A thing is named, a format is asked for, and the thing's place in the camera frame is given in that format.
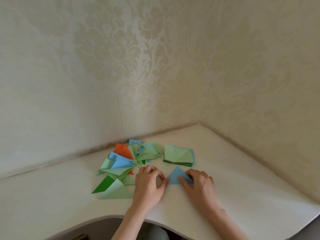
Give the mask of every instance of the pile of folded paper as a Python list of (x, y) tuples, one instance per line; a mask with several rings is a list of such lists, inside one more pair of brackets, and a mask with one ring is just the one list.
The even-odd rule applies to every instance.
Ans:
[[(130, 139), (128, 145), (116, 144), (114, 151), (104, 161), (96, 176), (106, 174), (106, 177), (92, 194), (103, 192), (98, 197), (99, 199), (133, 198), (133, 193), (125, 187), (135, 184), (132, 169), (142, 167), (152, 159), (160, 158), (161, 154), (164, 154), (163, 161), (171, 164), (192, 167), (195, 162), (192, 149), (166, 145), (165, 153), (163, 153), (162, 147), (157, 141), (144, 143), (143, 141)], [(179, 183), (178, 176), (188, 178), (184, 171), (177, 167), (168, 176), (172, 179), (170, 184)]]

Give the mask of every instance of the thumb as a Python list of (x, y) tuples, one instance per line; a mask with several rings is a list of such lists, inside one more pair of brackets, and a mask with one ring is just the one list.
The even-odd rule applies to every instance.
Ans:
[(178, 177), (178, 180), (183, 186), (183, 188), (186, 190), (186, 193), (190, 196), (192, 191), (191, 186), (187, 183), (187, 181), (183, 177)]
[(170, 178), (169, 177), (165, 178), (162, 181), (161, 185), (158, 187), (158, 191), (160, 191), (163, 194), (169, 182), (170, 182)]

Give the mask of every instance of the forearm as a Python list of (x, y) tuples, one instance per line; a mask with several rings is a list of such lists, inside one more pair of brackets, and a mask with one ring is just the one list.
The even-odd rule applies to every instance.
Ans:
[(208, 222), (214, 227), (222, 240), (250, 240), (223, 209), (213, 210)]
[(130, 207), (124, 215), (123, 221), (111, 240), (135, 240), (146, 218), (146, 214)]

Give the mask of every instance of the damask wallpaper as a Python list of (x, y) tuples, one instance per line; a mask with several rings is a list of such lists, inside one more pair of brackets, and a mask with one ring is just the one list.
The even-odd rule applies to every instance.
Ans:
[(198, 123), (204, 1), (0, 0), (0, 178)]
[(219, 0), (201, 122), (320, 202), (320, 0)]

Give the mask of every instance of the hand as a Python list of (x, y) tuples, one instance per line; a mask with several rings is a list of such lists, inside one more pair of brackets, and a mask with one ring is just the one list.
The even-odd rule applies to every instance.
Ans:
[(194, 169), (187, 170), (186, 174), (193, 179), (194, 187), (192, 188), (183, 177), (178, 177), (179, 182), (199, 213), (209, 219), (212, 213), (221, 209), (214, 191), (214, 179), (205, 171)]
[[(157, 176), (162, 180), (158, 188), (156, 186)], [(160, 201), (169, 181), (170, 178), (165, 178), (155, 166), (141, 167), (136, 175), (136, 188), (131, 207), (147, 215)]]

